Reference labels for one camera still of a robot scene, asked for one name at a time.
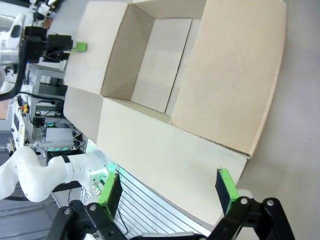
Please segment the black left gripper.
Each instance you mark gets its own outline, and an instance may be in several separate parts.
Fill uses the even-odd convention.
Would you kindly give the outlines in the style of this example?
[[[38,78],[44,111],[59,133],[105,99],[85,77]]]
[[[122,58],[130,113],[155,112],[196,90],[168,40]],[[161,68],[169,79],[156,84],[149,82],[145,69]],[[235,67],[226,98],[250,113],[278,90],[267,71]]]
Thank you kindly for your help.
[[[62,62],[69,59],[70,51],[86,52],[88,44],[76,41],[70,35],[50,34],[47,36],[44,53],[45,62]]]

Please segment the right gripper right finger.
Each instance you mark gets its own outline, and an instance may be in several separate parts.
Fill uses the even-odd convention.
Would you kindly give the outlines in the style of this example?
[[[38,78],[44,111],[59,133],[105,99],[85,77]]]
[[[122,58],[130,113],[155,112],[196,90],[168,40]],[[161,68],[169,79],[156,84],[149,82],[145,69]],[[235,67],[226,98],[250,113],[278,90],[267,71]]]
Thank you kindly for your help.
[[[252,228],[260,240],[294,240],[295,236],[277,198],[262,202],[241,196],[226,168],[216,172],[215,189],[224,217],[208,240],[235,240],[242,228]]]

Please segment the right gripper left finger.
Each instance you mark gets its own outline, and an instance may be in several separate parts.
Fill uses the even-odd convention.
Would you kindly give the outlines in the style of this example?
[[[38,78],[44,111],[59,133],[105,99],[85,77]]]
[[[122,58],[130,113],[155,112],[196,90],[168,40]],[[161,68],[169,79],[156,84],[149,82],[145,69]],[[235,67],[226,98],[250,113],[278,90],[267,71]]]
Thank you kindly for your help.
[[[72,200],[61,207],[49,230],[51,240],[126,240],[115,224],[115,217],[122,195],[118,173],[110,173],[98,196],[97,202],[83,204]]]

